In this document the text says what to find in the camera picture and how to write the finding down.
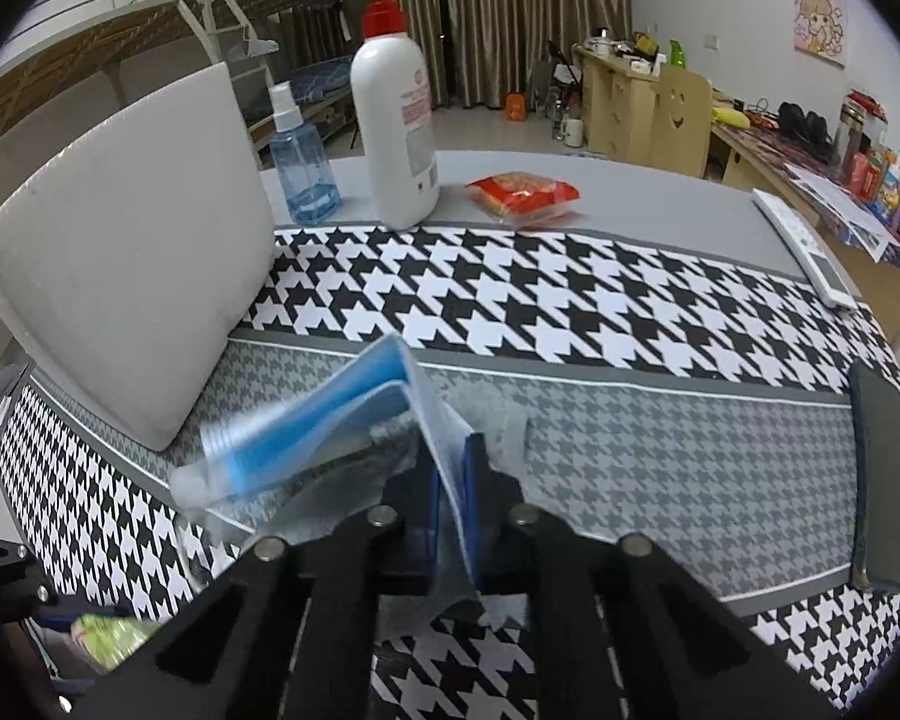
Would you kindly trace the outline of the blue face mask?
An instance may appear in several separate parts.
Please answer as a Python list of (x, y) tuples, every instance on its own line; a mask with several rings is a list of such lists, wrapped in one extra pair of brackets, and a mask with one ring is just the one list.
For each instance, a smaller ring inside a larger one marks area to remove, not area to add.
[(491, 600), (475, 587), (476, 481), (464, 443), (486, 442), (496, 472), (525, 472), (528, 413), (489, 385), (437, 387), (397, 337), (375, 341), (306, 394), (275, 401), (201, 427), (201, 455), (170, 475), (183, 511), (205, 511), (288, 481), (304, 487), (261, 527), (292, 544), (320, 538), (370, 505), (387, 476), (413, 466), (401, 439), (418, 433), (436, 465), (436, 582), (416, 600), (386, 600), (377, 634), (419, 635), (460, 601), (478, 606), (479, 621), (498, 629), (525, 616), (525, 603)]

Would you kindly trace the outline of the green snack packet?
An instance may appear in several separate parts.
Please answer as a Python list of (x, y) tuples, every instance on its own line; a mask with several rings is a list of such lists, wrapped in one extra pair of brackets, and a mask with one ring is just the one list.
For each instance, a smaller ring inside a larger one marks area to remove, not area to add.
[(94, 667), (112, 671), (141, 649), (160, 629), (159, 622), (136, 617), (83, 614), (71, 624), (71, 640)]

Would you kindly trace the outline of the houndstooth table mat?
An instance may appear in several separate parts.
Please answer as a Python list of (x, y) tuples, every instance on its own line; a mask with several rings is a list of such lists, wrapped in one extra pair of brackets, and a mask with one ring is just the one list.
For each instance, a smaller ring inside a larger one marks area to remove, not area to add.
[(208, 422), (318, 387), (383, 335), (491, 440), (528, 499), (590, 536), (655, 538), (836, 709), (900, 649), (900, 592), (848, 582), (847, 372), (900, 367), (868, 305), (797, 277), (587, 231), (279, 229), (269, 275), (180, 433), (154, 452), (45, 372), (0, 439), (14, 523), (53, 587), (172, 616), (297, 484), (190, 522), (169, 493)]

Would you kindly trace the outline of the black smartphone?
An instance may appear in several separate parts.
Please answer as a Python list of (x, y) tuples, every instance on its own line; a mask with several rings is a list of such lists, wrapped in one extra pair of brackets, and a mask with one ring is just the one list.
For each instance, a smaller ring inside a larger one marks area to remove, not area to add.
[(852, 583), (900, 592), (900, 391), (863, 361), (848, 369), (857, 457)]

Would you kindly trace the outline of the white styrofoam box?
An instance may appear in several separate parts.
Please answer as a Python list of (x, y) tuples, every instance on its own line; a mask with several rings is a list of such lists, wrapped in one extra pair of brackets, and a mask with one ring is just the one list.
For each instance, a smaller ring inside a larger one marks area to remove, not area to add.
[(211, 65), (80, 135), (0, 206), (0, 319), (66, 394), (162, 450), (273, 250), (229, 72)]

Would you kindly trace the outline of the white remote control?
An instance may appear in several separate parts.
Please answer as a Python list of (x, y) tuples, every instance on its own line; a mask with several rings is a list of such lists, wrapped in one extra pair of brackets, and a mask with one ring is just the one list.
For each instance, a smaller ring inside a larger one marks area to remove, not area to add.
[(818, 298), (829, 309), (857, 309), (857, 301), (816, 241), (813, 227), (805, 218), (784, 200), (759, 188), (752, 191), (752, 201), (800, 264)]

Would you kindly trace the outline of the blue spray bottle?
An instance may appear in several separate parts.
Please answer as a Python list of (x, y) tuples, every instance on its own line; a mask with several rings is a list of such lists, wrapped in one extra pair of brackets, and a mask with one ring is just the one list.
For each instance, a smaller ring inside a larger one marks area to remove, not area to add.
[(322, 137), (307, 122), (295, 101), (289, 82), (269, 88), (274, 135), (269, 140), (271, 158), (295, 224), (312, 226), (340, 210), (340, 191), (329, 167)]

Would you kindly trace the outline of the red snack packet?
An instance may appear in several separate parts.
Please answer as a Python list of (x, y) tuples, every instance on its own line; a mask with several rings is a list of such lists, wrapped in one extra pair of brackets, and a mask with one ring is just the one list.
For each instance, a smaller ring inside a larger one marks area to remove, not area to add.
[(470, 182), (466, 192), (491, 220), (510, 229), (559, 220), (574, 211), (580, 200), (572, 184), (523, 171), (482, 177)]

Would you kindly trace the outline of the printed paper sheets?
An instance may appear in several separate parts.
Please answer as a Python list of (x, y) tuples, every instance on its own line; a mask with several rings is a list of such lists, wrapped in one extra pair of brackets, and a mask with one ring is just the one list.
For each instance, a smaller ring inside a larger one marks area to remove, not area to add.
[(896, 239), (877, 216), (831, 179), (790, 161), (785, 161), (782, 174), (797, 195), (798, 210), (813, 224), (829, 229), (844, 244), (862, 249), (873, 262), (889, 262), (898, 255)]

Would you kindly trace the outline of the wooden desk with drawers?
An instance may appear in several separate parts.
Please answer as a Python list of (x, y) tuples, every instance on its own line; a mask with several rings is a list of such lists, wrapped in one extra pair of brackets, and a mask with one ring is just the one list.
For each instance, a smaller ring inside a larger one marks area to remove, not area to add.
[(816, 161), (759, 127), (712, 122), (709, 135), (704, 135), (696, 124), (691, 135), (683, 137), (678, 128), (662, 124), (655, 76), (640, 73), (621, 57), (583, 46), (575, 46), (574, 54), (582, 64), (583, 128), (592, 151), (613, 161), (692, 177), (701, 177), (713, 158), (720, 184), (779, 195), (831, 245), (888, 337), (899, 337), (900, 245), (891, 242), (878, 257), (871, 255), (860, 239), (865, 227), (847, 226), (832, 215), (813, 188), (793, 174), (799, 167), (822, 181), (826, 171)]

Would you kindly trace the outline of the wooden smiley chair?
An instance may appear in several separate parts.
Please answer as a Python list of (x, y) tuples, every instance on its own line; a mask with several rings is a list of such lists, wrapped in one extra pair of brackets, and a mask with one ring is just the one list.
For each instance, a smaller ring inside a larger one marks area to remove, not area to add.
[(655, 83), (649, 166), (702, 179), (712, 122), (712, 83), (705, 76), (663, 65)]

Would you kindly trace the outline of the orange container on floor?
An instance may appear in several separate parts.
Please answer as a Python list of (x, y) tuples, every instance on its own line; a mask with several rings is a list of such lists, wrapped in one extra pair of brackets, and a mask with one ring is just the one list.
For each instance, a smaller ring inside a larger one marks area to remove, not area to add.
[(505, 98), (505, 119), (509, 122), (525, 122), (528, 117), (526, 112), (526, 96), (523, 93), (510, 93)]

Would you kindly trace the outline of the white lotion pump bottle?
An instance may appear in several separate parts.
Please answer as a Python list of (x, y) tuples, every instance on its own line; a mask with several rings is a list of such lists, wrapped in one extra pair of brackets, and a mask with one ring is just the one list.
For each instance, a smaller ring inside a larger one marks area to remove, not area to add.
[(390, 229), (424, 221), (439, 199), (429, 71), (397, 0), (368, 0), (351, 62), (370, 197)]

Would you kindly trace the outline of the white metal bunk bed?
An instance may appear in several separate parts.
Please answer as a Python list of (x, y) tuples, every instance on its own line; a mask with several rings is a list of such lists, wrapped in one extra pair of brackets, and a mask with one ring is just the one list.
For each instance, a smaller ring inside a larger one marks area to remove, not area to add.
[(268, 76), (279, 55), (265, 36), (281, 16), (336, 16), (347, 47), (359, 41), (370, 0), (37, 0), (0, 52), (0, 138), (56, 96), (99, 73), (119, 89), (121, 66), (193, 37), (213, 64), (233, 62), (233, 79)]

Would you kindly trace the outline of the anime girl poster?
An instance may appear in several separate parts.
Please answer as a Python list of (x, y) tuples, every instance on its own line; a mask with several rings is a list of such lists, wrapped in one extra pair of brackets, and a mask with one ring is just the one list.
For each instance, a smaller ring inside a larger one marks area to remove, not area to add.
[(793, 0), (793, 48), (837, 67), (847, 62), (844, 0)]

